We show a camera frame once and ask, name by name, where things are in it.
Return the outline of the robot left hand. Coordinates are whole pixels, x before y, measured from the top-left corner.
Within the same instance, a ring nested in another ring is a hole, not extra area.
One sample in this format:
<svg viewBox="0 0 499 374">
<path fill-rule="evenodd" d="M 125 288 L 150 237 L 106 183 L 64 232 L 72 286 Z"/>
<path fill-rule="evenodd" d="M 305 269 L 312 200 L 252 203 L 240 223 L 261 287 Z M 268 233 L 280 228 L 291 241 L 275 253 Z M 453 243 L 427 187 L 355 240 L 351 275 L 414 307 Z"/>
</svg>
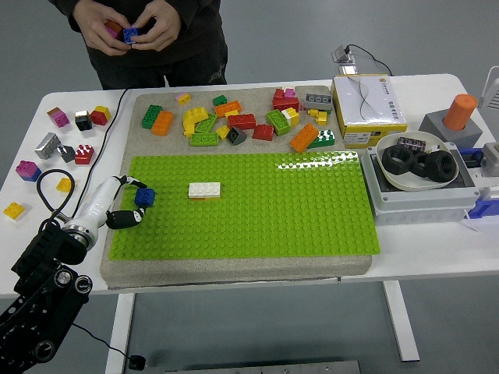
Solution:
<svg viewBox="0 0 499 374">
<path fill-rule="evenodd" d="M 119 190 L 125 184 L 135 185 L 139 189 L 145 189 L 146 184 L 141 181 L 123 175 L 112 176 L 105 179 L 80 207 L 77 214 L 63 227 L 82 227 L 89 234 L 97 234 L 98 228 L 106 224 L 111 229 L 123 229 L 137 226 L 145 214 L 145 208 L 137 210 L 120 210 L 109 212 Z"/>
</svg>

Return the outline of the person's right hand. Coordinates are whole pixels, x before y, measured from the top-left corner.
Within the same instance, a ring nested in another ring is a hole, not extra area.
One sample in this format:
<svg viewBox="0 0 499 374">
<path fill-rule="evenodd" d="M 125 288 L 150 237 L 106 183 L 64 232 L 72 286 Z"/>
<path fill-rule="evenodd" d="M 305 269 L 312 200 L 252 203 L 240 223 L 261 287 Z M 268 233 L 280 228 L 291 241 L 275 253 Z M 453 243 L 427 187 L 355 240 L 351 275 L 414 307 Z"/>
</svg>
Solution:
<svg viewBox="0 0 499 374">
<path fill-rule="evenodd" d="M 125 42 L 116 40 L 105 24 L 113 21 L 123 28 L 130 27 L 127 18 L 113 8 L 95 1 L 78 1 L 73 10 L 73 18 L 80 27 L 83 39 L 89 48 L 108 56 L 124 55 L 131 49 Z"/>
</svg>

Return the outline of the person's left hand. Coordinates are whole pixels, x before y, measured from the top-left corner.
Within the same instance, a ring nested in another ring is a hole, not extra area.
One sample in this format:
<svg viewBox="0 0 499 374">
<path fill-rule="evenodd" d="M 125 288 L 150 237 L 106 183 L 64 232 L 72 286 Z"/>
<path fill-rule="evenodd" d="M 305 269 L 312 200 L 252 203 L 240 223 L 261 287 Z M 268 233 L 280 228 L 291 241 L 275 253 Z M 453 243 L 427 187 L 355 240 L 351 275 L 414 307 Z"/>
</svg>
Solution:
<svg viewBox="0 0 499 374">
<path fill-rule="evenodd" d="M 133 37 L 132 49 L 162 51 L 178 38 L 182 21 L 172 5 L 161 0 L 148 3 L 132 27 L 145 27 L 151 20 L 154 25 L 146 34 Z"/>
</svg>

